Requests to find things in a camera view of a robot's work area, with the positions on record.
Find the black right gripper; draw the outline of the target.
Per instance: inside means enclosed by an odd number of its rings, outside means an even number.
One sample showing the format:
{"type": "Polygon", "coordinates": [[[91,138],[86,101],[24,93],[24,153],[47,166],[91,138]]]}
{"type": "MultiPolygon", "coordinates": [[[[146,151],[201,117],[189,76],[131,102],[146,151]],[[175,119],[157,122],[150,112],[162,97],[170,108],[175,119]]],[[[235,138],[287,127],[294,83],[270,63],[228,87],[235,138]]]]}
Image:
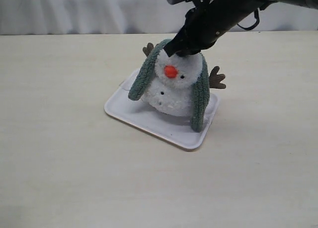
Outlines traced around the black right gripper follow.
{"type": "Polygon", "coordinates": [[[231,0],[214,0],[204,9],[191,9],[176,36],[165,46],[171,57],[186,57],[211,48],[219,37],[239,22],[239,4],[231,0]]]}

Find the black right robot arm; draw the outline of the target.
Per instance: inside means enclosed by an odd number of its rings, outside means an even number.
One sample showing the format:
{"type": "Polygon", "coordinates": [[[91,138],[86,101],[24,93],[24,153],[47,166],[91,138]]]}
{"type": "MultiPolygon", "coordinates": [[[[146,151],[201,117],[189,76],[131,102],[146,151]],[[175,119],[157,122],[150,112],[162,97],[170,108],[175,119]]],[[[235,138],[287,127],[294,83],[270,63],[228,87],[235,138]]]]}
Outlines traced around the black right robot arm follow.
{"type": "Polygon", "coordinates": [[[195,7],[185,15],[185,23],[175,37],[164,47],[168,56],[194,55],[211,48],[216,41],[244,18],[254,13],[259,23],[258,12],[273,3],[286,3],[316,9],[318,0],[167,0],[169,4],[193,2],[195,7]]]}

